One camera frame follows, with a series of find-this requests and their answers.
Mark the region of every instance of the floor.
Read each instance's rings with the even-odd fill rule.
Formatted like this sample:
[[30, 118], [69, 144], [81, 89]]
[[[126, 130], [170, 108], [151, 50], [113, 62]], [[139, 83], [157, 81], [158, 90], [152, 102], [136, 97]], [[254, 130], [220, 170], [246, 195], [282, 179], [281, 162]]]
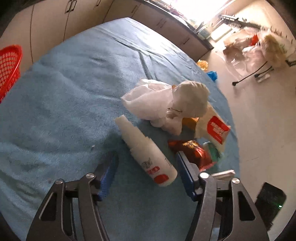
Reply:
[[253, 200], [264, 182], [287, 195], [268, 233], [273, 241], [296, 209], [296, 66], [276, 69], [261, 83], [249, 77], [233, 87], [232, 82], [242, 76], [231, 71], [222, 57], [221, 45], [217, 45], [202, 59], [209, 62], [209, 71], [218, 73], [217, 85], [233, 115], [242, 183]]

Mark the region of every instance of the cabinet door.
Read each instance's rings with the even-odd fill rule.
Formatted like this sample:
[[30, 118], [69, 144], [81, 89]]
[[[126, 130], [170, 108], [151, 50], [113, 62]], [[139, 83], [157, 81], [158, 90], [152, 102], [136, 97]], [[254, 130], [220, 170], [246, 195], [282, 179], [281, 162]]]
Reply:
[[135, 0], [114, 0], [104, 19], [104, 23], [119, 18], [131, 18], [139, 6], [140, 3]]
[[195, 38], [190, 36], [187, 40], [182, 43], [179, 48], [183, 50], [190, 58], [197, 62], [208, 50], [202, 43]]
[[34, 5], [31, 26], [33, 62], [64, 40], [71, 1], [45, 0]]
[[133, 19], [144, 24], [148, 28], [156, 30], [165, 20], [165, 16], [157, 10], [147, 5], [141, 4], [133, 15]]
[[64, 40], [102, 23], [111, 3], [112, 0], [74, 0]]
[[16, 14], [0, 38], [0, 49], [13, 44], [18, 44], [22, 47], [21, 73], [25, 72], [33, 64], [30, 46], [32, 10], [33, 6], [30, 6]]
[[186, 28], [186, 26], [181, 26], [177, 20], [174, 21], [173, 19], [167, 18], [156, 31], [173, 44], [179, 46], [189, 35], [189, 30], [186, 30]]

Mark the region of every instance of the black cable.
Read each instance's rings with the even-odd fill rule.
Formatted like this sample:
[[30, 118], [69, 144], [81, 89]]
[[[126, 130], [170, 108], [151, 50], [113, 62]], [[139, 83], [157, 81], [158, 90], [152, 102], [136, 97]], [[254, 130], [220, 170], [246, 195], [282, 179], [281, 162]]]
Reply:
[[270, 69], [272, 69], [272, 66], [269, 68], [269, 69], [267, 69], [267, 70], [265, 70], [264, 72], [262, 72], [262, 73], [259, 73], [259, 74], [255, 74], [254, 76], [255, 76], [255, 78], [258, 78], [260, 75], [262, 75], [262, 74], [264, 74], [264, 73], [266, 73], [267, 71], [269, 71]]
[[233, 86], [236, 86], [239, 82], [242, 82], [243, 80], [245, 80], [246, 78], [250, 77], [251, 75], [255, 74], [256, 72], [258, 72], [264, 65], [262, 65], [259, 69], [257, 69], [254, 73], [251, 73], [250, 75], [248, 75], [247, 77], [243, 78], [242, 80], [240, 81], [234, 81], [232, 82], [232, 85]]

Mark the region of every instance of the red snack package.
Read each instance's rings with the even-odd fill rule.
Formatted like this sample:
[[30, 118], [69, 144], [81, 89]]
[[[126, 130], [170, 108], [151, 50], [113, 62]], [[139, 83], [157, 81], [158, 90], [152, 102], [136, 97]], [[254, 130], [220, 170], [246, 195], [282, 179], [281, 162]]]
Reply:
[[226, 139], [225, 134], [228, 134], [229, 130], [230, 128], [217, 116], [213, 116], [207, 123], [207, 132], [220, 144], [223, 144]]
[[168, 140], [169, 148], [177, 153], [183, 151], [189, 162], [197, 165], [199, 170], [205, 171], [212, 167], [215, 162], [212, 162], [210, 155], [194, 140]]

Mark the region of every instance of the blue towel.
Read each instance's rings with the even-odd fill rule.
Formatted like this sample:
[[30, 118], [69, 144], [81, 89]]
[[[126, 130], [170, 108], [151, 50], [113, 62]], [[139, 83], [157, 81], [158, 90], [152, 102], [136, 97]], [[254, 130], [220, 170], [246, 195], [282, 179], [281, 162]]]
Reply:
[[[176, 137], [137, 119], [121, 103], [142, 78], [204, 83], [210, 103], [231, 125], [224, 159], [210, 171], [234, 169], [239, 175], [231, 112], [216, 84], [188, 55], [144, 25], [128, 18], [105, 23], [53, 48], [0, 104], [0, 211], [22, 241], [54, 180], [81, 178], [110, 150], [118, 152], [119, 167], [110, 194], [99, 203], [110, 240], [185, 239], [196, 203], [180, 177], [165, 188], [154, 184], [114, 123], [125, 114], [176, 166], [167, 145]], [[192, 139], [193, 133], [184, 128], [177, 138]]]

